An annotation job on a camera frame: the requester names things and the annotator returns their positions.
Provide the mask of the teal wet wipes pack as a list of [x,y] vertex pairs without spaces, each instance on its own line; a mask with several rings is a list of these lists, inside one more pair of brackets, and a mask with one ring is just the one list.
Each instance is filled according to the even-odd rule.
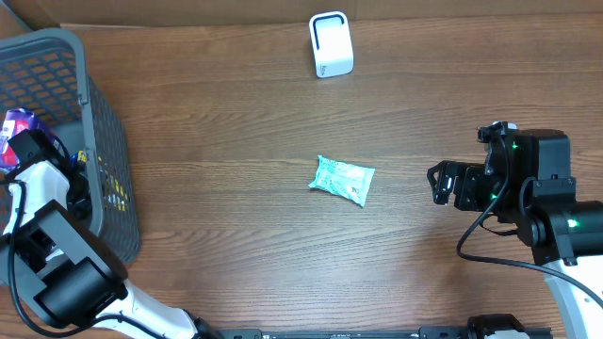
[[365,207],[374,174],[374,168],[335,161],[319,155],[315,179],[308,186]]

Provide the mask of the yellow blue snack packet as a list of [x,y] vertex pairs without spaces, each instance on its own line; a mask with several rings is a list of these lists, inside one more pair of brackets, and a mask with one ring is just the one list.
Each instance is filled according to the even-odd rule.
[[[129,196],[118,178],[109,171],[108,164],[101,156],[97,157],[99,162],[99,175],[101,189],[107,203],[120,212],[126,212],[129,207]],[[70,164],[76,172],[84,172],[88,163],[88,156],[84,151],[78,151],[70,156]]]

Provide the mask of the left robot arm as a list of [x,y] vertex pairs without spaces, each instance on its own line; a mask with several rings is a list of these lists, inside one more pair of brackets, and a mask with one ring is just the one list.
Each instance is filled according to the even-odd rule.
[[1,280],[32,331],[66,338],[98,328],[131,338],[215,338],[199,317],[135,287],[122,261],[68,211],[70,164],[41,130],[8,141],[19,163],[1,237]]

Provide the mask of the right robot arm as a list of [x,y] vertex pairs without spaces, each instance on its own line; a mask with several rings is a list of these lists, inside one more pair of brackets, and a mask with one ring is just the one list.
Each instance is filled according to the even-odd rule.
[[[570,338],[602,335],[602,203],[580,202],[571,171],[571,145],[561,130],[520,130],[496,121],[479,128],[483,163],[443,160],[427,171],[432,199],[478,213],[456,253],[467,261],[542,273]],[[533,261],[464,252],[468,237],[488,218],[510,225]]]

